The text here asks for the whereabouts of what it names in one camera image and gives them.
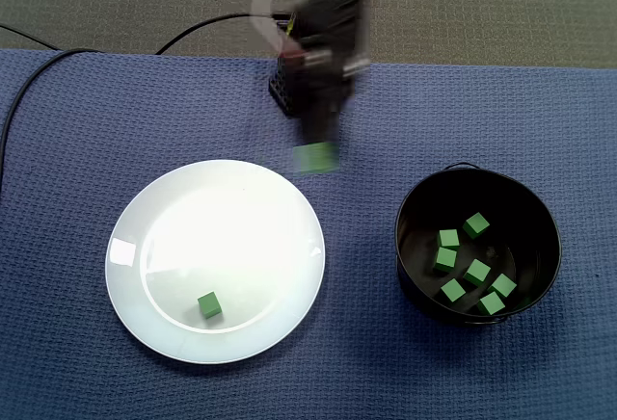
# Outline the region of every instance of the green cube on plate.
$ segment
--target green cube on plate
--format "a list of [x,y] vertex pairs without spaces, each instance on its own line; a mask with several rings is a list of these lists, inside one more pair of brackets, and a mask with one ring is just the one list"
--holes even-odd
[[480,213],[476,213],[463,224],[463,230],[467,232],[471,239],[475,239],[488,228],[489,222]]
[[456,229],[440,230],[437,244],[445,249],[459,249],[459,235]]
[[456,262],[456,251],[440,247],[435,258],[435,269],[449,273],[454,269]]
[[508,298],[516,286],[517,284],[510,280],[510,277],[501,274],[496,281],[493,282],[493,285],[489,287],[489,292],[496,292],[502,298]]
[[481,298],[478,302],[480,312],[486,316],[492,316],[505,307],[505,304],[499,299],[499,295],[495,292]]
[[197,301],[200,304],[201,314],[203,314],[206,319],[223,312],[214,292],[203,295],[201,298],[198,298]]
[[456,278],[453,278],[442,287],[442,292],[450,302],[456,302],[459,298],[465,295],[465,289],[461,286]]
[[482,283],[484,283],[484,279],[489,274],[490,270],[491,268],[489,268],[482,261],[474,259],[463,278],[471,282],[476,287],[479,287]]

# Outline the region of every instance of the black cable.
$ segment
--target black cable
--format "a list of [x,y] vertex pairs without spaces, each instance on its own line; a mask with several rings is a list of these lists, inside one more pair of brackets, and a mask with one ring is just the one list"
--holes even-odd
[[223,20],[229,20],[231,18],[240,18],[240,17],[266,17],[266,18],[274,18],[275,20],[288,20],[290,15],[288,13],[273,13],[271,15],[254,14],[254,13],[228,13],[225,15],[219,15],[218,17],[208,18],[207,20],[197,23],[193,25],[192,27],[189,27],[186,30],[184,30],[177,37],[175,37],[174,39],[169,41],[167,44],[165,44],[163,47],[161,47],[154,55],[160,56],[165,51],[167,51],[170,47],[176,44],[178,41],[180,41],[187,35],[193,33],[194,31],[199,30],[201,27],[205,27],[206,25],[210,25],[211,23],[220,22]]
[[54,46],[53,44],[51,44],[50,42],[47,41],[43,41],[42,39],[39,39],[33,35],[28,35],[25,32],[22,32],[21,30],[17,30],[16,28],[12,27],[11,25],[7,25],[5,23],[0,23],[0,28],[4,28],[5,30],[9,30],[10,32],[13,33],[17,33],[18,35],[27,38],[29,40],[32,40],[34,42],[37,42],[38,44],[41,44],[45,47],[48,47],[49,49],[53,49],[54,51],[60,51],[60,48],[58,46]]
[[15,115],[15,111],[17,110],[17,106],[21,99],[23,98],[30,85],[34,83],[34,81],[48,68],[61,61],[63,58],[72,56],[73,54],[79,54],[80,52],[99,52],[93,49],[69,49],[68,51],[63,51],[60,54],[55,55],[47,62],[45,62],[42,66],[37,68],[37,70],[30,75],[30,77],[26,80],[26,82],[21,86],[21,89],[13,99],[13,104],[11,104],[11,108],[9,109],[9,113],[7,114],[7,118],[4,121],[4,126],[2,127],[2,136],[0,137],[0,192],[2,191],[2,175],[4,172],[4,155],[7,149],[7,139],[9,137],[9,127],[11,126],[11,121],[13,121],[13,117]]

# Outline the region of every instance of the floor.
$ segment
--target floor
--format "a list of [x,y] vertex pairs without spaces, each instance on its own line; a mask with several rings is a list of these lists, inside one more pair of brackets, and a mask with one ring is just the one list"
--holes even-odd
[[[153,53],[251,0],[0,0],[0,21],[64,48]],[[617,67],[617,0],[371,0],[374,62]],[[0,47],[36,46],[0,33]],[[246,19],[194,33],[170,54],[270,56]]]

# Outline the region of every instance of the green cube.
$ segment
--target green cube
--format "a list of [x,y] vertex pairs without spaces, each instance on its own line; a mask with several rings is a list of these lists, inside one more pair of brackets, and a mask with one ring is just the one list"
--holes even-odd
[[476,287],[479,287],[480,285],[482,285],[482,282],[484,282],[484,279],[489,274],[490,270],[491,268],[489,268],[482,261],[474,259],[473,262],[471,262],[471,265],[469,266],[469,269],[467,269],[467,272],[465,273],[463,278],[471,282]]
[[333,143],[314,143],[293,148],[296,170],[301,173],[324,173],[338,170],[338,147]]
[[467,232],[471,239],[475,239],[488,228],[489,222],[480,213],[476,213],[463,224],[463,230]]
[[435,269],[449,273],[454,269],[456,261],[456,251],[453,249],[444,249],[440,247],[435,258]]
[[201,298],[198,298],[197,301],[200,304],[201,314],[203,314],[206,319],[222,312],[221,305],[216,299],[214,292],[203,295]]
[[456,302],[459,298],[465,295],[465,289],[461,286],[456,278],[453,278],[442,287],[443,294],[447,296],[450,302]]
[[437,244],[445,249],[459,249],[459,234],[456,229],[440,230]]
[[516,288],[517,284],[504,274],[501,274],[493,285],[489,287],[489,292],[496,292],[502,298],[508,298],[512,293],[512,290]]
[[493,292],[484,298],[481,298],[478,302],[478,308],[480,312],[486,316],[492,316],[496,312],[499,312],[505,307],[505,304],[499,299],[497,293]]

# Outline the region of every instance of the blue tablecloth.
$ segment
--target blue tablecloth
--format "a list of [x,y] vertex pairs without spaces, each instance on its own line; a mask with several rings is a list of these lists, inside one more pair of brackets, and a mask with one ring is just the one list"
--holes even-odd
[[[0,51],[0,118],[52,55]],[[299,176],[297,123],[267,92],[273,67],[80,54],[29,90],[0,195],[0,417],[616,418],[617,71],[373,65],[341,118],[340,171]],[[298,186],[322,223],[326,273],[279,345],[191,366],[124,329],[104,259],[141,189],[214,158]],[[563,241],[549,294],[489,328],[424,317],[394,269],[404,195],[462,160],[532,189]]]

